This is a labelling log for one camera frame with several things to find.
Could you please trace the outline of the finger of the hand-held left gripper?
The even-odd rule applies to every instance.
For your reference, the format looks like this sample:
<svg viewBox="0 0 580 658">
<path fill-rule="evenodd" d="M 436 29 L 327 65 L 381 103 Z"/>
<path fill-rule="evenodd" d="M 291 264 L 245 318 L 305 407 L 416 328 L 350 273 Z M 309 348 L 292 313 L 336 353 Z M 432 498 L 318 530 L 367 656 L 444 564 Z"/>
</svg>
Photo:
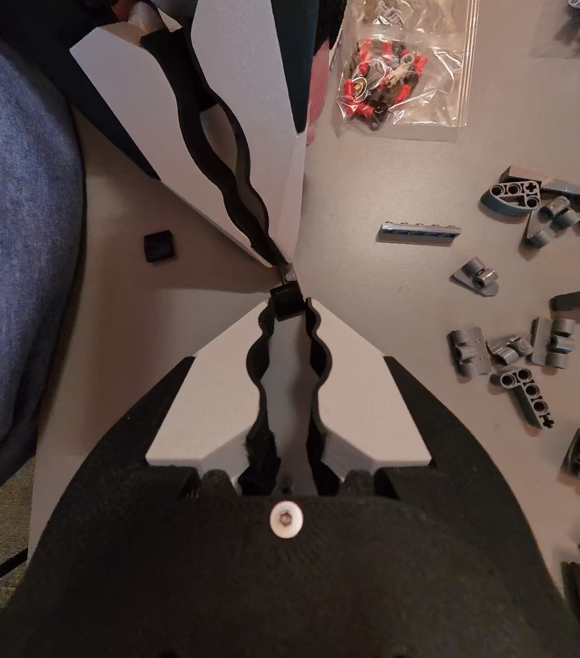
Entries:
<svg viewBox="0 0 580 658">
<path fill-rule="evenodd" d="M 70 52 L 160 181 L 251 257 L 271 268 L 230 219 L 218 186 L 200 171 L 181 133 L 178 103 L 134 26 L 93 29 Z"/>
<path fill-rule="evenodd" d="M 292 262 L 306 136 L 295 130 L 271 2 L 198 1 L 191 40 L 208 85 L 243 128 L 269 236 Z"/>
</svg>

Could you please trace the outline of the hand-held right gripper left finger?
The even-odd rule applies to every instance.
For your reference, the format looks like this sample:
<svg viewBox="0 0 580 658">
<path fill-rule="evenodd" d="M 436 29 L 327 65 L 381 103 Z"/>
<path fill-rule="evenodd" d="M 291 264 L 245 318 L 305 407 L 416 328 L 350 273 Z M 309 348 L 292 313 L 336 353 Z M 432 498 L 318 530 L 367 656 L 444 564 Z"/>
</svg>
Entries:
<svg viewBox="0 0 580 658">
<path fill-rule="evenodd" d="M 246 367 L 261 322 L 274 319 L 262 302 L 195 355 L 146 453 L 149 466 L 194 468 L 199 477 L 226 473 L 236 484 L 251 461 L 246 437 L 261 411 L 261 391 Z"/>
</svg>

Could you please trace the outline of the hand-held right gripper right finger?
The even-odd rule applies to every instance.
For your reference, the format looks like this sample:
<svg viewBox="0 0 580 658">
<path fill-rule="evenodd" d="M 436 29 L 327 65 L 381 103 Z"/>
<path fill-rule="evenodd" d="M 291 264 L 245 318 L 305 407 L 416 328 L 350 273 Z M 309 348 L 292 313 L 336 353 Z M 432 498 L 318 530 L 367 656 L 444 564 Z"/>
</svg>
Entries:
<svg viewBox="0 0 580 658">
<path fill-rule="evenodd" d="M 306 441 L 314 483 L 429 465 L 432 455 L 382 352 L 317 300 L 306 299 L 305 319 L 318 377 Z"/>
</svg>

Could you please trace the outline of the black plate assembly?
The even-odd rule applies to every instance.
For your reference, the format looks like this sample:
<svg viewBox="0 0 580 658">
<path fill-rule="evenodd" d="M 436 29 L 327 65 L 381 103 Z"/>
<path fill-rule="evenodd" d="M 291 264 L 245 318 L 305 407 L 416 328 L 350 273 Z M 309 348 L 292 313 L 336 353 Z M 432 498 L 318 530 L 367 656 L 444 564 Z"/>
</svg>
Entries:
<svg viewBox="0 0 580 658">
<path fill-rule="evenodd" d="M 283 322 L 305 312 L 306 303 L 297 281 L 278 285 L 269 291 L 276 320 Z"/>
</svg>

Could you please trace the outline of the grey studded lego plate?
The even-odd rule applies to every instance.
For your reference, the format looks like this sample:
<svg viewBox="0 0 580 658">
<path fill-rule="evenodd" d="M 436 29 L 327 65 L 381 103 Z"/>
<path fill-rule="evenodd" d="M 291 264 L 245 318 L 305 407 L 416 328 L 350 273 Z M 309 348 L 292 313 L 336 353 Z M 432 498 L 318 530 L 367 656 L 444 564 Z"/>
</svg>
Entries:
<svg viewBox="0 0 580 658">
<path fill-rule="evenodd" d="M 459 226 L 383 222 L 376 241 L 410 245 L 450 246 L 462 234 Z"/>
</svg>

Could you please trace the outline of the person's left hand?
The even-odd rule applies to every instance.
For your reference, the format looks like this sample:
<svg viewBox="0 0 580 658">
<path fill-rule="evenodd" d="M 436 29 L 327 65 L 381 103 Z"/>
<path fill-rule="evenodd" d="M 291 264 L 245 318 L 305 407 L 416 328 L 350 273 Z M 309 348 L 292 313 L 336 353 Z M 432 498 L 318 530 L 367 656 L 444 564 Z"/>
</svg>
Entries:
<svg viewBox="0 0 580 658">
<path fill-rule="evenodd" d="M 306 147 L 311 146 L 316 139 L 317 129 L 327 107 L 326 96 L 309 103 L 308 124 L 306 128 Z"/>
</svg>

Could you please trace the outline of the zip bag of red pins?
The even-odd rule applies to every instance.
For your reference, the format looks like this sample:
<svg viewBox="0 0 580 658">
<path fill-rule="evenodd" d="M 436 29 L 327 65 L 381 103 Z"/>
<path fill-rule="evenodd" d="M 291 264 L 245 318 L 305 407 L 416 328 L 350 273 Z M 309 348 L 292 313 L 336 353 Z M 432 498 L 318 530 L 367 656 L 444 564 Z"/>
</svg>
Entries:
<svg viewBox="0 0 580 658">
<path fill-rule="evenodd" d="M 336 135 L 454 142 L 467 126 L 479 1 L 349 1 Z"/>
</svg>

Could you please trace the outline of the pile of dark grey pieces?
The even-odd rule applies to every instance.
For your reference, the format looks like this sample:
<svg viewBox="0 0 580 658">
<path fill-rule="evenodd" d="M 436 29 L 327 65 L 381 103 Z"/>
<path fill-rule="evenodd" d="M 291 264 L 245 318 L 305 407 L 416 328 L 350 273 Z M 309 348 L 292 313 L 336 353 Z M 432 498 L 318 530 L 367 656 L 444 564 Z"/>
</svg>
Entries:
<svg viewBox="0 0 580 658">
<path fill-rule="evenodd" d="M 532 249 L 544 248 L 580 224 L 580 185 L 516 165 L 503 172 L 480 202 L 505 217 L 526 217 L 524 242 Z M 553 297 L 549 307 L 556 316 L 534 319 L 529 338 L 514 333 L 484 341 L 478 327 L 448 335 L 459 374 L 465 378 L 489 374 L 494 386 L 515 395 L 526 420 L 541 430 L 555 424 L 532 371 L 519 367 L 519 362 L 555 370 L 569 366 L 576 322 L 566 315 L 580 313 L 580 291 Z M 580 429 L 566 453 L 563 469 L 580 480 Z"/>
</svg>

